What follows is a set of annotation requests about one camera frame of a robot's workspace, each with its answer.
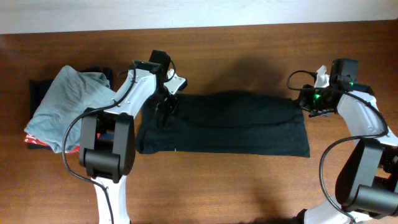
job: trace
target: wooden table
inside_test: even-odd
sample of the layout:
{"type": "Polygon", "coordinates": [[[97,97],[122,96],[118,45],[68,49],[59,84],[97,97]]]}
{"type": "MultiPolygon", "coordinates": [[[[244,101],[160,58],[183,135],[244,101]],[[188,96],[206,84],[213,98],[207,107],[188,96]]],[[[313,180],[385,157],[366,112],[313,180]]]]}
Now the wooden table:
{"type": "MultiPolygon", "coordinates": [[[[296,98],[285,85],[294,70],[330,69],[335,58],[359,60],[358,79],[371,85],[389,126],[398,132],[398,22],[349,22],[196,29],[118,30],[0,35],[0,223],[97,223],[92,185],[72,177],[60,154],[28,150],[28,80],[53,78],[64,65],[127,69],[165,50],[184,93],[245,89],[296,98]]],[[[116,87],[122,80],[115,79],[116,87]]],[[[310,83],[305,75],[296,86],[310,83]]],[[[137,155],[127,180],[133,223],[237,223],[259,217],[292,217],[322,203],[318,163],[333,141],[349,136],[339,116],[306,119],[311,158],[159,152],[137,155]]],[[[353,143],[326,159],[326,186],[353,143]]],[[[77,155],[70,156],[79,173],[77,155]]],[[[390,218],[369,223],[396,223],[390,218]]]]}

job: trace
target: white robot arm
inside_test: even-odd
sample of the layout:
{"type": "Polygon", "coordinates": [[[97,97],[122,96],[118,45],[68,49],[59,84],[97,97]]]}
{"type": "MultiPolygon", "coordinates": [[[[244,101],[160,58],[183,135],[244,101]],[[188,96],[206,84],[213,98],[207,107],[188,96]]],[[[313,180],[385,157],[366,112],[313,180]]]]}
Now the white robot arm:
{"type": "Polygon", "coordinates": [[[176,92],[187,85],[174,69],[169,70],[171,59],[165,52],[154,50],[149,62],[134,61],[126,81],[115,94],[112,108],[82,119],[80,164],[86,167],[92,181],[106,188],[109,204],[103,189],[95,186],[99,223],[128,224],[126,209],[126,179],[135,158],[134,118],[146,101],[163,112],[172,112],[177,105],[176,92]],[[114,141],[97,139],[96,133],[113,130],[114,141]]]}
{"type": "MultiPolygon", "coordinates": [[[[362,100],[318,89],[301,92],[297,101],[303,109],[315,116],[333,108],[336,114],[343,117],[352,136],[375,136],[383,133],[386,128],[388,132],[381,137],[354,140],[355,150],[339,175],[336,196],[331,197],[351,218],[326,201],[304,213],[304,224],[349,224],[352,218],[355,222],[363,222],[373,218],[398,216],[398,138],[390,128],[385,127],[380,116],[371,110],[372,106],[378,111],[376,98],[369,86],[357,84],[357,68],[358,62],[355,60],[338,59],[333,62],[329,77],[325,73],[326,67],[322,66],[317,71],[313,89],[347,91],[362,100]],[[377,177],[377,168],[390,173],[390,178],[377,177]]],[[[312,86],[305,85],[304,88],[311,89],[312,86]]]]}

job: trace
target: black cable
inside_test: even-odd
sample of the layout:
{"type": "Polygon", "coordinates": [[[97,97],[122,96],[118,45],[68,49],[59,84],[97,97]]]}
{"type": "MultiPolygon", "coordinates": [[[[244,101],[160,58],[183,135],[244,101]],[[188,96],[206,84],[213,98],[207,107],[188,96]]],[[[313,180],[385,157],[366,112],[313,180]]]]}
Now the black cable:
{"type": "Polygon", "coordinates": [[[379,134],[366,134],[366,135],[360,135],[360,136],[351,136],[351,137],[348,137],[348,138],[343,138],[343,139],[335,141],[334,143],[332,143],[330,146],[328,146],[326,148],[325,152],[323,152],[323,154],[321,156],[320,163],[319,163],[319,181],[320,181],[320,185],[321,185],[321,188],[322,188],[322,192],[325,195],[326,199],[329,201],[329,203],[336,210],[338,210],[340,213],[342,213],[342,214],[346,215],[347,217],[349,217],[353,223],[356,223],[355,218],[352,215],[350,215],[348,212],[343,211],[339,206],[337,206],[336,203],[330,198],[328,192],[326,191],[325,183],[323,181],[323,163],[325,161],[326,155],[330,152],[330,150],[333,147],[335,147],[338,144],[340,144],[340,143],[343,143],[343,142],[346,142],[346,141],[352,141],[352,140],[356,140],[356,139],[361,139],[361,138],[379,138],[379,137],[385,136],[386,134],[388,134],[387,122],[383,118],[382,114],[377,109],[375,109],[375,107],[373,107],[370,104],[370,102],[367,102],[366,100],[364,100],[364,99],[362,99],[362,98],[360,98],[360,97],[358,97],[358,96],[356,96],[354,94],[348,93],[346,91],[336,90],[336,89],[332,89],[332,88],[293,88],[293,87],[291,87],[290,86],[290,78],[292,78],[292,76],[294,74],[300,73],[300,72],[307,73],[307,74],[311,75],[312,77],[314,77],[314,75],[316,75],[315,72],[308,72],[308,71],[305,71],[305,70],[298,70],[298,71],[292,73],[288,77],[287,83],[286,83],[287,84],[287,88],[289,88],[291,90],[296,90],[296,91],[314,91],[314,90],[332,91],[332,92],[335,92],[335,93],[340,93],[340,94],[344,94],[344,95],[350,96],[350,97],[352,97],[352,98],[354,98],[356,100],[359,100],[360,102],[364,103],[368,108],[370,108],[377,115],[377,117],[379,117],[379,119],[381,120],[381,123],[383,124],[384,130],[381,133],[379,133],[379,134]]]}
{"type": "Polygon", "coordinates": [[[66,158],[66,156],[65,156],[65,148],[66,148],[66,146],[67,146],[67,139],[68,139],[68,136],[69,136],[70,131],[72,130],[72,127],[73,127],[80,119],[84,118],[85,116],[88,116],[88,115],[91,115],[91,114],[94,114],[94,113],[98,113],[98,112],[103,111],[103,110],[107,110],[107,109],[113,108],[113,107],[117,106],[118,104],[120,104],[120,103],[127,97],[127,95],[129,94],[129,92],[131,91],[132,87],[134,86],[134,83],[136,82],[136,75],[137,75],[136,66],[134,65],[134,61],[132,61],[132,63],[133,63],[134,75],[133,75],[133,78],[132,78],[132,80],[131,80],[131,84],[130,84],[129,88],[127,89],[126,93],[120,98],[120,100],[115,101],[112,105],[104,106],[104,107],[97,108],[97,109],[93,109],[93,110],[91,110],[91,111],[87,111],[87,112],[84,112],[84,113],[82,113],[81,115],[79,115],[77,118],[75,118],[75,119],[70,123],[70,125],[69,125],[69,127],[68,127],[68,129],[67,129],[67,131],[66,131],[66,133],[65,133],[65,136],[63,137],[63,141],[62,141],[62,160],[63,160],[63,164],[65,165],[65,167],[67,168],[67,170],[69,171],[69,173],[71,173],[71,175],[77,177],[77,178],[80,179],[80,180],[84,180],[84,181],[87,181],[87,182],[89,182],[89,183],[91,183],[91,184],[95,184],[95,185],[97,185],[98,187],[100,187],[100,188],[104,191],[105,198],[106,198],[106,202],[108,203],[108,207],[109,207],[109,212],[110,212],[110,214],[111,214],[111,222],[112,222],[112,224],[114,223],[113,212],[112,212],[111,202],[109,201],[109,195],[108,195],[108,192],[106,191],[106,187],[103,186],[103,185],[100,184],[100,183],[97,183],[97,182],[95,182],[95,181],[93,181],[93,180],[90,180],[90,179],[88,179],[88,178],[86,178],[86,177],[83,177],[83,176],[81,176],[81,175],[78,175],[78,174],[76,174],[74,171],[72,171],[72,170],[69,168],[69,165],[68,165],[68,162],[67,162],[67,158],[66,158]]]}
{"type": "Polygon", "coordinates": [[[173,60],[170,59],[170,61],[171,61],[172,65],[173,65],[174,73],[173,73],[173,75],[170,78],[166,79],[164,82],[169,82],[170,80],[172,80],[174,75],[175,75],[175,73],[177,72],[177,68],[175,67],[175,64],[174,64],[173,60]]]}

